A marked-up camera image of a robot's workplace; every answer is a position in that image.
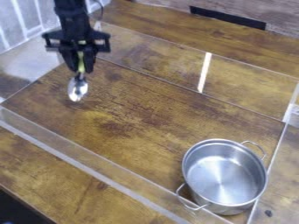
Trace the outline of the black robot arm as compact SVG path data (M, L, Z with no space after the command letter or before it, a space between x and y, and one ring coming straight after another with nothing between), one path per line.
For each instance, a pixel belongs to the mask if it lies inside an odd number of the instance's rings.
M73 72L94 72L98 53L110 53L111 35L97 31L90 24L86 0L54 0L54 10L61 20L61 29L46 32L42 37L46 49L61 53Z

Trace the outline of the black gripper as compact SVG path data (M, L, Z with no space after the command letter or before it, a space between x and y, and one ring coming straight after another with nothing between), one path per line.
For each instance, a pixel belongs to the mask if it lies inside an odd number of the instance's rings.
M61 29L42 35L46 40L46 49L49 51L59 50L73 72L79 70L78 51L83 50L83 63L86 72L90 74L94 72L98 52L111 52L111 35L93 29L90 16L83 7L77 9L55 7L55 13L61 19ZM85 49L81 41L87 43Z

